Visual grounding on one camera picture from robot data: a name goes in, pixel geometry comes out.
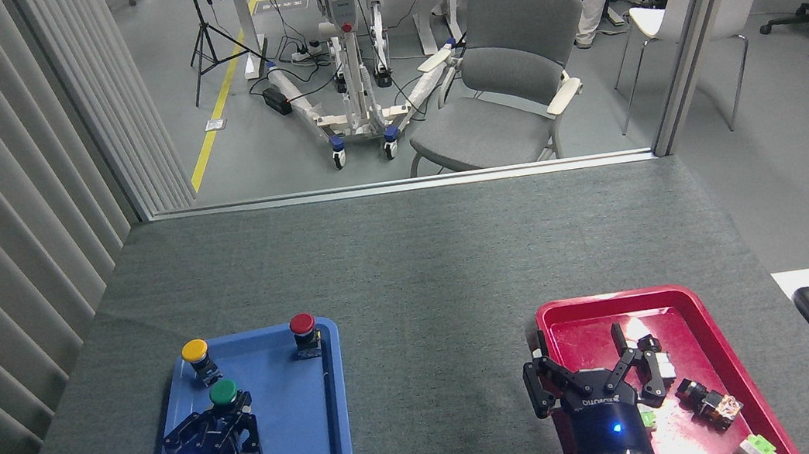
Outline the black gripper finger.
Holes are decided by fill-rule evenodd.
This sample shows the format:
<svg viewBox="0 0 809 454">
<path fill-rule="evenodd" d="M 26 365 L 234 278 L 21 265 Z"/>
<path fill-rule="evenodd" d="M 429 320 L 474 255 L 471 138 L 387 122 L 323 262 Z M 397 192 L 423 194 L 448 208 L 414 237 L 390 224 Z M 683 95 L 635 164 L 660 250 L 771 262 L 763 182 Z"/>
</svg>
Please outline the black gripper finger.
<svg viewBox="0 0 809 454">
<path fill-rule="evenodd" d="M 222 438 L 217 441 L 222 454 L 263 454 L 257 417 L 251 412 L 252 394 L 236 393 L 234 398 L 213 401 L 215 418 L 222 422 Z"/>
<path fill-rule="evenodd" d="M 528 390 L 535 416 L 544 419 L 550 416 L 556 400 L 567 394 L 580 395 L 579 379 L 565 366 L 551 360 L 543 330 L 536 330 L 530 343 L 535 344 L 532 360 L 523 365 L 522 382 Z"/>
<path fill-rule="evenodd" d="M 204 450 L 216 446 L 219 443 L 213 438 L 216 421 L 213 411 L 190 413 L 162 440 L 164 454 L 178 454 L 186 445 Z"/>
<path fill-rule="evenodd" d="M 625 381 L 628 369 L 633 366 L 644 370 L 640 377 L 643 382 L 638 396 L 639 402 L 653 408 L 663 406 L 667 390 L 664 376 L 660 373 L 661 364 L 659 364 L 658 355 L 662 353 L 663 347 L 658 338 L 654 338 L 651 334 L 644 335 L 637 342 L 638 346 L 631 347 L 622 332 L 620 323 L 613 323 L 610 330 L 615 347 L 619 352 L 619 360 L 607 381 L 604 382 L 605 392 L 614 393 L 622 381 Z"/>
</svg>

